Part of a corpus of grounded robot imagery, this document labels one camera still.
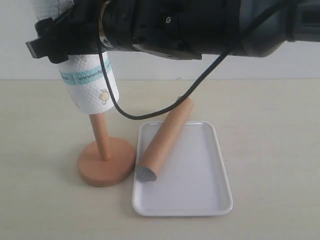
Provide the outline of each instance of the wooden rod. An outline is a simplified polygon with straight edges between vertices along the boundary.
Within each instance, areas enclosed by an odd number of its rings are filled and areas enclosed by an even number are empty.
[[[112,151],[104,113],[90,115],[90,121],[95,136],[100,157],[104,161],[111,159]]]

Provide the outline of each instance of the tray rim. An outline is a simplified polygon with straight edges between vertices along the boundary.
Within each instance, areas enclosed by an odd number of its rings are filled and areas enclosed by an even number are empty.
[[[142,136],[142,130],[143,128],[146,126],[146,125],[150,125],[150,124],[154,124],[154,125],[159,125],[159,124],[162,124],[164,121],[160,121],[160,120],[151,120],[151,121],[146,121],[144,123],[142,123],[139,127],[139,132],[138,132],[138,141],[137,141],[137,155],[136,155],[136,160],[135,160],[135,165],[138,164],[138,159],[140,158],[140,147],[141,147],[141,136]],[[216,131],[216,128],[215,126],[208,122],[208,121],[196,121],[196,120],[190,120],[190,121],[187,121],[185,123],[185,125],[199,125],[199,124],[207,124],[209,125],[211,128],[212,128],[212,133],[213,133],[213,136],[214,136],[214,141],[215,141],[215,145],[216,145],[216,148],[217,148],[217,151],[218,151],[218,155],[219,155],[219,160],[220,160],[220,164],[222,166],[222,174],[223,174],[223,180],[225,181],[226,183],[226,190],[227,190],[227,194],[228,194],[228,197],[230,199],[230,203],[229,203],[229,206],[226,210],[223,210],[223,211],[220,211],[220,212],[216,212],[214,214],[206,214],[206,215],[203,215],[203,214],[200,214],[200,215],[190,215],[190,214],[186,214],[186,215],[168,215],[168,214],[164,214],[164,215],[152,215],[152,214],[146,214],[145,212],[142,212],[140,210],[140,207],[137,206],[137,203],[135,202],[135,195],[136,195],[136,184],[137,184],[137,174],[134,170],[134,173],[133,173],[133,184],[132,184],[132,196],[131,196],[131,204],[132,204],[132,207],[133,209],[135,210],[136,213],[138,213],[139,215],[143,216],[143,217],[158,217],[158,218],[162,218],[162,217],[216,217],[216,216],[223,216],[223,215],[226,215],[228,213],[231,212],[231,210],[233,209],[234,207],[234,200],[233,200],[233,196],[232,196],[232,192],[231,192],[231,187],[230,187],[230,183],[229,183],[229,179],[228,179],[228,176],[227,176],[227,170],[226,170],[226,166],[225,166],[225,162],[224,162],[224,159],[223,159],[223,156],[222,156],[222,152],[221,152],[221,148],[220,148],[220,145],[219,145],[219,141],[218,141],[218,136],[217,136],[217,131]]]

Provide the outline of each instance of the paper towel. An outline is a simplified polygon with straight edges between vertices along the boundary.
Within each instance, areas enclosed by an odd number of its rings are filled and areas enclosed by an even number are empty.
[[[31,4],[39,21],[57,18],[73,5],[73,0],[31,0]],[[119,91],[106,52],[103,59],[114,97],[118,101]],[[58,68],[71,99],[82,113],[100,114],[114,106],[98,55],[71,55],[68,61],[58,64]]]

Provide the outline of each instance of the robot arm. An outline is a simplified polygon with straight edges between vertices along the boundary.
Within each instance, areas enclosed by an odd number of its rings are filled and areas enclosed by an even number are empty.
[[[74,0],[57,19],[36,25],[38,38],[27,42],[33,58],[52,63],[68,55],[98,54],[99,14],[103,51],[144,52],[175,60],[218,55],[252,21],[283,0]],[[278,11],[232,51],[265,57],[283,42],[320,41],[320,0],[286,0]]]

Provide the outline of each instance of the blue stripe on paper towel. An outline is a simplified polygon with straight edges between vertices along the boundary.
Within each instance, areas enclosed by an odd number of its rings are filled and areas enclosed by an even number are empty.
[[[105,66],[106,72],[109,73],[111,71],[111,64],[109,59],[107,59],[104,62],[104,66]],[[60,72],[60,74],[61,74],[62,80],[65,82],[65,84],[68,84],[68,85],[89,84],[104,77],[104,74],[102,72],[100,65],[90,70],[86,70],[82,72],[76,72],[76,73]]]

